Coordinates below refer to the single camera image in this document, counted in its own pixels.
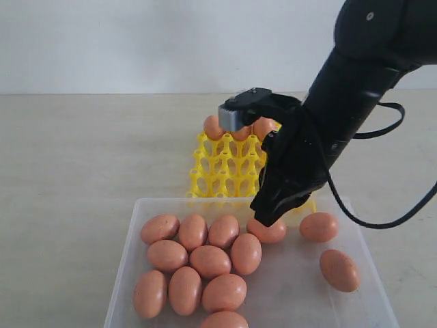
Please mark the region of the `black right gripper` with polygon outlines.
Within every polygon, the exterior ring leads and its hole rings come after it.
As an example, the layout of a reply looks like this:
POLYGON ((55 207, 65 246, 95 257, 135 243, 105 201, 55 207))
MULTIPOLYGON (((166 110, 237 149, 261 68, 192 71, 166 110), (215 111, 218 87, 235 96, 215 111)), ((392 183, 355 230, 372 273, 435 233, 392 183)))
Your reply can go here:
POLYGON ((256 221, 272 226, 326 184, 327 171, 355 135, 355 106, 310 102, 261 113, 282 127, 263 142, 268 160, 250 208, 256 221))

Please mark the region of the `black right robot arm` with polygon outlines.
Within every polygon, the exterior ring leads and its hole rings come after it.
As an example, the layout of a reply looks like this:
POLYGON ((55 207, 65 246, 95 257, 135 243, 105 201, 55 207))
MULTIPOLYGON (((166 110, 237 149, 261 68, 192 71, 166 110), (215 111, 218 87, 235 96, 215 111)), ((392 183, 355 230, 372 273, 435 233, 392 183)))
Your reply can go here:
POLYGON ((436 63, 435 1, 346 1, 335 45, 305 99, 271 94, 255 112, 281 123, 265 139, 251 208, 271 226, 330 179, 328 171, 384 94, 409 72, 436 63))

